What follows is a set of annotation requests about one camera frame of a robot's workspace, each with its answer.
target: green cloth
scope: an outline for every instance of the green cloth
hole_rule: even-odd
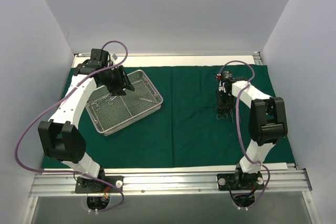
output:
[[[243,154],[235,123],[229,116],[217,120],[215,90],[218,82],[213,67],[144,67],[163,97],[162,107],[153,114],[103,136],[99,134],[84,109],[79,131],[86,140],[87,153],[105,168],[164,168],[209,165],[234,165]],[[130,73],[140,68],[126,68]],[[250,77],[246,66],[229,66],[234,77]],[[252,84],[262,92],[275,95],[267,66],[255,66]],[[71,83],[70,71],[63,95]],[[245,147],[249,108],[240,103],[241,129]],[[270,151],[265,163],[294,163],[287,138]],[[62,163],[45,157],[42,168],[63,168]]]

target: cable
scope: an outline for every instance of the cable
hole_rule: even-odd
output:
[[[101,49],[104,49],[108,44],[110,43],[117,43],[117,44],[120,44],[124,47],[125,49],[125,57],[122,59],[122,61],[120,61],[118,64],[115,64],[113,66],[109,66],[109,67],[106,67],[106,68],[102,68],[102,69],[99,69],[99,70],[96,70],[90,74],[88,74],[83,80],[81,80],[75,88],[73,88],[64,98],[62,98],[61,100],[59,100],[57,103],[55,103],[54,105],[50,106],[49,108],[47,108],[45,111],[43,111],[40,115],[38,115],[35,119],[33,119],[29,125],[25,128],[24,132],[22,133],[22,135],[20,136],[18,142],[16,143],[16,146],[15,146],[15,149],[14,149],[14,158],[15,158],[15,161],[17,162],[17,164],[19,166],[21,166],[23,169],[25,170],[29,170],[31,172],[35,172],[35,173],[69,173],[68,170],[43,170],[43,169],[36,169],[36,168],[31,168],[29,166],[26,166],[25,164],[23,164],[19,157],[18,157],[18,149],[19,149],[19,146],[20,146],[20,143],[22,141],[22,139],[24,138],[24,136],[26,135],[26,133],[29,131],[29,129],[42,117],[44,116],[46,113],[48,113],[49,111],[51,111],[52,109],[56,108],[57,106],[59,106],[62,102],[66,101],[76,90],[79,86],[81,86],[86,80],[88,80],[89,78],[91,78],[92,76],[94,76],[96,73],[100,73],[100,72],[103,72],[103,71],[106,71],[106,70],[109,70],[109,69],[112,69],[112,68],[115,68],[121,64],[123,64],[125,62],[125,60],[127,59],[127,56],[128,56],[128,49],[126,47],[126,45],[118,40],[111,40],[111,41],[108,41],[106,42]],[[83,174],[81,172],[78,172],[78,171],[73,171],[71,172],[73,174],[78,174],[78,175],[82,175],[82,176],[85,176],[87,178],[90,178],[90,179],[93,179],[95,181],[98,181],[98,182],[101,182],[101,183],[104,183],[106,184],[107,186],[111,186],[112,188],[116,189],[120,195],[121,195],[121,201],[111,207],[107,207],[105,209],[101,209],[99,211],[107,211],[107,210],[110,210],[112,208],[115,208],[119,205],[121,205],[123,202],[124,202],[124,194],[122,193],[122,191],[117,188],[116,186],[112,185],[111,183],[107,182],[107,181],[104,181],[102,179],[99,179],[99,178],[95,178],[95,177],[92,177],[91,175],[89,174]]]
[[[242,132],[240,130],[240,122],[239,122],[239,101],[240,101],[240,96],[244,92],[244,90],[246,90],[246,89],[248,89],[250,87],[250,82],[253,80],[253,78],[256,76],[256,74],[254,72],[254,69],[249,64],[247,64],[246,62],[243,62],[241,60],[231,60],[228,63],[224,64],[222,66],[222,68],[220,69],[219,74],[222,73],[223,69],[228,64],[233,63],[233,62],[243,63],[243,64],[247,65],[250,68],[250,70],[252,71],[252,76],[247,80],[247,85],[240,90],[240,92],[238,93],[238,96],[237,96],[237,100],[236,100],[236,125],[237,125],[237,133],[238,133],[238,139],[239,139],[240,148],[241,148],[241,151],[243,152],[243,155],[246,157],[246,159],[251,164],[260,164],[263,168],[265,168],[265,170],[267,171],[267,175],[268,175],[268,178],[267,178],[267,181],[265,183],[264,188],[262,189],[262,191],[261,191],[260,195],[258,196],[258,198],[249,206],[249,207],[251,207],[251,206],[255,205],[260,200],[260,198],[263,196],[263,194],[264,194],[264,192],[265,192],[265,190],[266,190],[266,188],[268,186],[268,183],[270,181],[271,173],[270,173],[269,169],[266,167],[266,165],[262,164],[260,161],[253,161],[253,160],[251,160],[249,158],[249,156],[246,153],[245,147],[244,147],[243,138],[242,138]]]

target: mesh tray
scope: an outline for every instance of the mesh tray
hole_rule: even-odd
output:
[[[148,76],[137,70],[128,74],[135,91],[125,90],[126,95],[111,96],[106,86],[97,88],[90,96],[86,109],[99,133],[108,136],[148,116],[163,102]]]

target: gray wall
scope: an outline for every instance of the gray wall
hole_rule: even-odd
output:
[[[0,223],[19,223],[34,174],[14,161],[14,146],[27,124],[56,102],[73,56],[44,0],[0,0]],[[38,167],[37,129],[20,157]]]
[[[306,167],[322,223],[335,223],[336,4],[290,0],[262,58],[286,102],[295,159]]]
[[[262,50],[287,1],[46,0],[74,52],[119,39],[131,52],[225,55]]]

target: purple cable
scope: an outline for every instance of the purple cable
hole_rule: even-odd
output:
[[[115,64],[113,66],[110,66],[110,67],[106,67],[106,68],[102,68],[102,69],[99,69],[99,70],[96,70],[94,72],[92,72],[91,74],[88,74],[83,80],[81,80],[77,85],[76,87],[79,87],[81,86],[87,79],[91,78],[92,76],[94,76],[96,73],[100,73],[100,72],[103,72],[103,71],[106,71],[106,70],[109,70],[109,69],[112,69],[112,68],[115,68],[121,64],[123,64],[125,62],[125,60],[127,59],[127,56],[128,56],[128,50],[127,50],[127,47],[124,43],[118,41],[118,40],[111,40],[111,41],[108,41],[106,42],[101,49],[104,49],[108,44],[110,43],[118,43],[120,45],[122,45],[125,49],[125,57],[122,59],[122,61],[120,61],[118,64]],[[81,172],[78,172],[78,171],[73,171],[73,172],[70,172],[68,170],[44,170],[44,169],[35,169],[35,168],[31,168],[31,167],[28,167],[26,166],[25,164],[23,164],[19,157],[18,157],[18,149],[19,149],[19,146],[20,146],[20,143],[22,141],[22,139],[24,138],[24,136],[26,135],[26,133],[29,131],[29,129],[42,117],[44,116],[47,112],[51,111],[52,109],[56,108],[57,106],[59,106],[62,102],[66,101],[75,91],[77,90],[77,88],[73,88],[63,99],[61,99],[60,101],[58,101],[57,103],[55,103],[54,105],[50,106],[49,108],[47,108],[44,112],[42,112],[40,115],[38,115],[35,119],[33,119],[28,127],[26,127],[26,129],[24,130],[24,132],[22,133],[22,135],[20,136],[16,146],[15,146],[15,149],[14,149],[14,158],[15,158],[15,161],[17,162],[17,164],[19,166],[21,166],[23,169],[26,169],[26,170],[29,170],[31,172],[36,172],[36,173],[73,173],[73,174],[77,174],[77,175],[82,175],[82,176],[85,176],[87,178],[90,178],[90,179],[93,179],[95,181],[98,181],[98,182],[101,182],[101,183],[104,183],[110,187],[112,187],[113,189],[117,190],[120,195],[121,195],[121,201],[111,207],[107,207],[105,209],[101,209],[101,210],[98,210],[98,211],[107,211],[107,210],[110,210],[112,208],[115,208],[119,205],[121,205],[123,202],[124,202],[124,194],[122,193],[122,191],[117,188],[116,186],[114,186],[113,184],[107,182],[107,181],[104,181],[102,179],[99,179],[99,178],[94,178],[92,177],[91,175],[89,174],[82,174]]]
[[[243,138],[242,138],[242,132],[241,132],[241,130],[240,130],[240,122],[239,122],[239,101],[240,101],[240,96],[241,96],[241,94],[244,92],[244,90],[246,90],[246,89],[250,86],[249,83],[252,81],[252,79],[255,77],[256,74],[255,74],[255,72],[254,72],[254,69],[253,69],[249,64],[247,64],[246,62],[243,62],[243,61],[241,61],[241,60],[232,60],[232,61],[229,61],[227,64],[225,64],[225,65],[222,66],[222,68],[221,68],[220,71],[219,71],[219,74],[222,73],[223,69],[224,69],[228,64],[233,63],[233,62],[243,63],[243,64],[247,65],[247,66],[250,68],[250,70],[252,71],[252,77],[249,78],[249,79],[247,80],[247,83],[248,83],[248,84],[246,85],[246,87],[244,87],[244,88],[242,88],[242,89],[240,90],[240,92],[238,93],[238,96],[237,96],[237,100],[236,100],[236,125],[237,125],[237,133],[238,133],[238,139],[239,139],[240,148],[241,148],[241,151],[243,152],[243,155],[246,157],[246,159],[247,159],[251,164],[260,164],[263,168],[265,168],[265,170],[267,171],[267,174],[268,174],[268,178],[267,178],[267,181],[266,181],[266,183],[265,183],[264,188],[262,189],[262,191],[261,191],[260,195],[258,196],[258,198],[257,198],[257,199],[256,199],[250,206],[249,206],[249,207],[251,207],[251,206],[253,206],[255,203],[257,203],[257,202],[260,200],[260,198],[263,196],[263,194],[264,194],[264,192],[265,192],[265,190],[266,190],[266,188],[267,188],[267,186],[268,186],[268,183],[269,183],[269,181],[270,181],[271,173],[270,173],[269,169],[268,169],[264,164],[262,164],[260,161],[253,161],[253,160],[251,160],[251,159],[249,158],[249,156],[248,156],[247,153],[246,153],[245,147],[244,147]]]

